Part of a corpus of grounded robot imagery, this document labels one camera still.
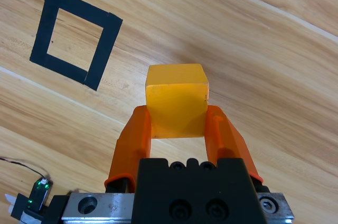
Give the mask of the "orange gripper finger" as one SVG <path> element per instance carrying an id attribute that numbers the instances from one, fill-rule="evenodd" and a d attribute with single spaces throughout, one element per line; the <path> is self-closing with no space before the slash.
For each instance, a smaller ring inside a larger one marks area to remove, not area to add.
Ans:
<path id="1" fill-rule="evenodd" d="M 151 118 L 146 106 L 138 106 L 116 141 L 105 181 L 106 192 L 134 192 L 139 161 L 151 152 Z"/>
<path id="2" fill-rule="evenodd" d="M 216 164 L 220 158 L 241 158 L 255 190 L 269 192 L 268 187 L 263 185 L 264 180 L 258 174 L 244 138 L 218 106 L 208 106 L 204 139 L 209 162 Z"/>

